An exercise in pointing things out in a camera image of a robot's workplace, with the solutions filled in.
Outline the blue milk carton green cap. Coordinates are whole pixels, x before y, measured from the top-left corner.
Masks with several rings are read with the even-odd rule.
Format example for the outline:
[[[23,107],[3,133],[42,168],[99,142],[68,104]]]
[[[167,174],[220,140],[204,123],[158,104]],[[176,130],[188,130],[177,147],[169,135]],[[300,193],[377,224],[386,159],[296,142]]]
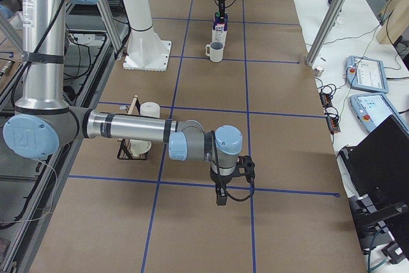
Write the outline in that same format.
[[[220,42],[226,45],[226,37],[228,33],[228,15],[220,16],[219,12],[215,12],[212,24],[212,41]]]

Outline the white mug dark interior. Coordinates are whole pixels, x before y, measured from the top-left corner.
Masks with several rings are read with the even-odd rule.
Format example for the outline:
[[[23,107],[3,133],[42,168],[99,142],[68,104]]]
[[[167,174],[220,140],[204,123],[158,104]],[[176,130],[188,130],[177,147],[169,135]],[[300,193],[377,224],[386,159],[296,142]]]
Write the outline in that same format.
[[[222,42],[214,41],[207,44],[205,47],[205,55],[214,63],[222,61],[223,52],[224,44]]]

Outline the white upside-down mug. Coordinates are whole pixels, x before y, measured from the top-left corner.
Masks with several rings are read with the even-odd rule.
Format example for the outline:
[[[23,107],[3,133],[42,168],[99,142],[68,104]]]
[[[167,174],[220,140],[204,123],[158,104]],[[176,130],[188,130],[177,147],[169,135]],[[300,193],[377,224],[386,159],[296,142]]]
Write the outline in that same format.
[[[140,106],[140,115],[160,118],[160,106],[155,102],[144,102]]]

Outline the black laptop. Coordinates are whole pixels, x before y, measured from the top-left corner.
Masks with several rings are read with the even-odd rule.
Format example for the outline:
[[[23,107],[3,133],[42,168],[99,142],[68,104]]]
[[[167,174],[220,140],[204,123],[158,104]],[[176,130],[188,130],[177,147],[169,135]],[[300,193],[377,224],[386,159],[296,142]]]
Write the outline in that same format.
[[[408,256],[408,132],[393,115],[357,146],[339,152],[359,196],[368,195],[374,209],[351,206],[355,229],[383,221]]]

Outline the teach pendant far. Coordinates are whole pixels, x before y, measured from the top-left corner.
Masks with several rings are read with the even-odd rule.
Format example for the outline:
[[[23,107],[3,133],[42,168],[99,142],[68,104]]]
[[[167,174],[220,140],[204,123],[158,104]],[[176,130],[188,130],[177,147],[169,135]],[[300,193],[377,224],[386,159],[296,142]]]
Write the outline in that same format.
[[[388,93],[383,62],[365,56],[349,56],[346,77],[351,88],[368,92]]]

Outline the teach pendant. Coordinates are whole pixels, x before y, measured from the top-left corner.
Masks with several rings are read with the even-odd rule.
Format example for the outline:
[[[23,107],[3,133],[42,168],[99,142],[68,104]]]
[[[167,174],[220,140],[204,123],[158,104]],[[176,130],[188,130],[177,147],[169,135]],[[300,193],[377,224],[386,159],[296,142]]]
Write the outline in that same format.
[[[383,62],[365,56],[349,56],[346,77],[351,88],[368,92],[388,93]]]
[[[393,115],[404,129],[408,131],[408,125],[405,120],[384,93],[352,95],[350,97],[350,105],[368,132],[372,132],[390,115]]]

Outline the teach pendant near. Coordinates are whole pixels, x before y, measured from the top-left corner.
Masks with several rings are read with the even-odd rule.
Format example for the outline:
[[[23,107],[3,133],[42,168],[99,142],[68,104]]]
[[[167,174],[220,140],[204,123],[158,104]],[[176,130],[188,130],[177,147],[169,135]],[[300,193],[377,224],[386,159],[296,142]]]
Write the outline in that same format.
[[[350,105],[368,132],[372,132],[390,115],[393,115],[404,129],[408,131],[408,125],[405,120],[384,93],[352,95],[350,97]]]

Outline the aluminium frame post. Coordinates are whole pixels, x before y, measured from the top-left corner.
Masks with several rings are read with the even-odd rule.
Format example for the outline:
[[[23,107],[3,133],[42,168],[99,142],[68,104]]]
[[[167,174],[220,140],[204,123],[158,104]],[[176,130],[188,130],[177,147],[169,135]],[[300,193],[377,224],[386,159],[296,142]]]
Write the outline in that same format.
[[[333,0],[332,4],[329,6],[325,18],[321,23],[318,33],[306,57],[307,66],[312,66],[313,63],[315,62],[328,34],[330,33],[330,30],[332,29],[337,19],[337,16],[341,11],[344,2],[345,0]]]

